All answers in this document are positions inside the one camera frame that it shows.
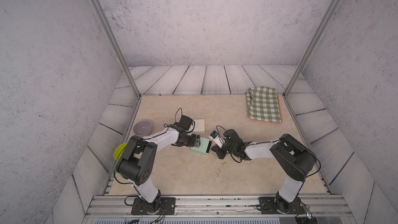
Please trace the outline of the mint green jewelry box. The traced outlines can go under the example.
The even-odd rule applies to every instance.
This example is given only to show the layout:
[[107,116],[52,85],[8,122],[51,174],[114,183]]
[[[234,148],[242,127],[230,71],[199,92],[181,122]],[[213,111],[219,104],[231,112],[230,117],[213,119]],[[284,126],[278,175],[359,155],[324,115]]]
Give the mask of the mint green jewelry box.
[[209,154],[211,148],[212,141],[208,138],[200,137],[200,146],[199,147],[191,147],[190,150],[192,152],[198,153],[200,155]]

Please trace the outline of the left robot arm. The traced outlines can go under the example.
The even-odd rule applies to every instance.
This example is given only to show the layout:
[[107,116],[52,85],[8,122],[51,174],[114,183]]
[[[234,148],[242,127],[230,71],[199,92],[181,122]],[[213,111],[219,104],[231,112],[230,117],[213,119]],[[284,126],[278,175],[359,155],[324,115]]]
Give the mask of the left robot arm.
[[173,124],[151,136],[135,135],[130,138],[118,158],[115,170],[133,185],[141,200],[148,204],[155,203],[161,194],[150,176],[157,152],[169,145],[199,147],[200,138]]

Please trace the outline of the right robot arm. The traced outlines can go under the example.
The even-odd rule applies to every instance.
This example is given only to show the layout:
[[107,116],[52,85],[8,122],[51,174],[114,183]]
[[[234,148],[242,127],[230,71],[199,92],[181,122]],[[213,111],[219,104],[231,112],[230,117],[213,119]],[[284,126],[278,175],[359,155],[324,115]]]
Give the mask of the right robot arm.
[[232,159],[241,163],[260,158],[275,158],[286,176],[283,185],[276,194],[275,205],[281,213],[286,213],[298,195],[306,179],[312,174],[310,171],[320,160],[301,142],[290,134],[283,134],[274,141],[244,142],[233,129],[226,130],[223,135],[213,131],[210,140],[215,142],[211,148],[219,159],[230,155]]

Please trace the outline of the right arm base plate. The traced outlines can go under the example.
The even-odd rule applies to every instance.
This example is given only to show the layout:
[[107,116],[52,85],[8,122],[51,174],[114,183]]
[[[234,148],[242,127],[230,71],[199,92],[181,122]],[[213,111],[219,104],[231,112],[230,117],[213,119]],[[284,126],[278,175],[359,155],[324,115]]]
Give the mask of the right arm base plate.
[[296,197],[291,203],[286,202],[283,198],[260,197],[256,208],[261,214],[305,214],[304,203],[299,197]]

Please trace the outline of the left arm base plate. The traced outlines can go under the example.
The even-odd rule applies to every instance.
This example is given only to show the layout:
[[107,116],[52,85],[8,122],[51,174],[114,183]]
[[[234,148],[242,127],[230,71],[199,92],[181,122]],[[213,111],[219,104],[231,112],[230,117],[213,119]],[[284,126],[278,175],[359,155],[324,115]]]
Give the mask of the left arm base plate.
[[174,215],[176,198],[157,197],[152,203],[149,203],[137,197],[132,205],[132,215]]

